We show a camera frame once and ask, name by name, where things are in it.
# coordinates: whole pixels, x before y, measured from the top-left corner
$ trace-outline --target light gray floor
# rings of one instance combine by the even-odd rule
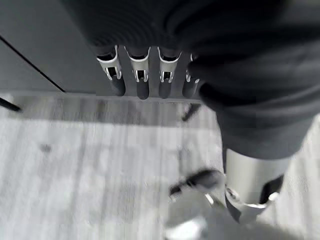
[[[203,107],[9,97],[0,109],[1,240],[160,240],[168,187],[222,169],[220,133]],[[212,214],[211,239],[320,239],[320,118],[291,164],[281,197],[257,223]]]

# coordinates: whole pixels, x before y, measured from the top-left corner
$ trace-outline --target black fabric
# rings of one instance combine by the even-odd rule
[[[62,3],[97,56],[112,45],[197,56],[188,70],[205,82],[199,94],[216,111],[224,148],[261,159],[291,156],[320,112],[320,2]]]

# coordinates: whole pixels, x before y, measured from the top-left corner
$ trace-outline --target cabinet door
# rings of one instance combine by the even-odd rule
[[[0,91],[60,90],[0,40]]]
[[[96,57],[57,0],[1,0],[0,35],[66,92],[110,96]]]

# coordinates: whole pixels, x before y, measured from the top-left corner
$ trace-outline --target gray cabinet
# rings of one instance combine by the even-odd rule
[[[0,91],[60,91],[0,40]]]
[[[96,56],[58,0],[1,0],[0,35],[66,93],[114,96]],[[137,96],[131,64],[123,47],[119,56],[125,95]],[[150,57],[149,96],[158,98],[159,57],[155,47]],[[171,99],[189,101],[182,96],[188,61],[185,54],[179,60]]]

